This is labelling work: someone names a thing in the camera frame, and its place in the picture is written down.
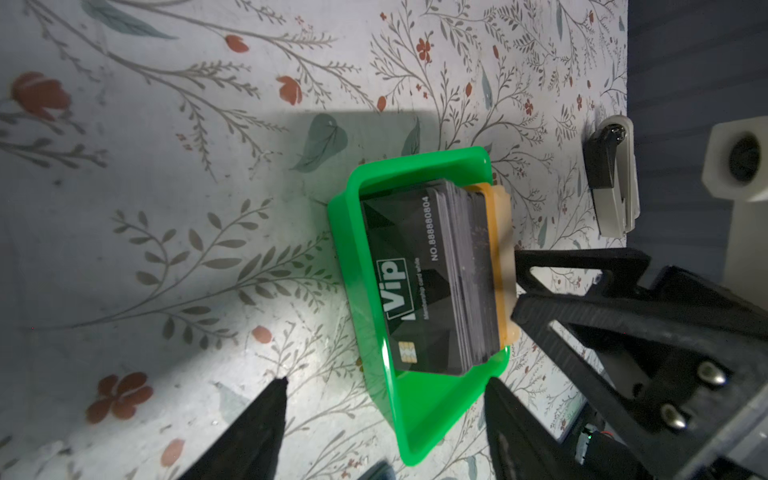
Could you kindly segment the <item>green plastic card tray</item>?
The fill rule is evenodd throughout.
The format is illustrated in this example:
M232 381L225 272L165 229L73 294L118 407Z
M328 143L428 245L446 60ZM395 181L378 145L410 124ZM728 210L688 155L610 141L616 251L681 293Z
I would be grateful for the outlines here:
M510 346L462 376L399 371L380 311L380 296L361 200L369 194L445 179L491 186L491 161L480 147L382 160L357 167L328 214L353 318L368 393L392 427L403 462L422 461L506 369Z

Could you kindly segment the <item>stack of cards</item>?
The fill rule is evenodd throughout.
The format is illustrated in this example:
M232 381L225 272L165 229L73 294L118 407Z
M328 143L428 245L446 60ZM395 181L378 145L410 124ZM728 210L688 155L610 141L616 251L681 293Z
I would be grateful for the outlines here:
M462 376L517 341L503 188L440 179L369 194L361 209L397 370Z

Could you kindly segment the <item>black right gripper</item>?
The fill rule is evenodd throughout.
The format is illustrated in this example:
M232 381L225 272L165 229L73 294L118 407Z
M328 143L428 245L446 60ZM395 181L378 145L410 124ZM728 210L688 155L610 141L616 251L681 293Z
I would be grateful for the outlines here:
M659 479L733 465L767 475L767 311L677 266L658 301L534 294L533 268L598 270L589 294L634 294L651 257L633 248L517 250L527 292L512 317Z

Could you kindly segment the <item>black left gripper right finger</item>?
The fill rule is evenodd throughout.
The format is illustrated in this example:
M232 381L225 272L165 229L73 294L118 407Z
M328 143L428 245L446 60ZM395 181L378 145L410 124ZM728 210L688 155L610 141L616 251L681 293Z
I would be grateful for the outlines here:
M485 388L490 458L497 479L598 479L577 463L498 378Z

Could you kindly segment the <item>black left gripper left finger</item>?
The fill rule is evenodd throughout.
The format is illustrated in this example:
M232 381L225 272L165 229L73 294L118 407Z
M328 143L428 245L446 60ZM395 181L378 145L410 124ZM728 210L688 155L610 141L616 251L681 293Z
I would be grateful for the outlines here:
M183 480L273 479L286 427L286 378L269 383Z

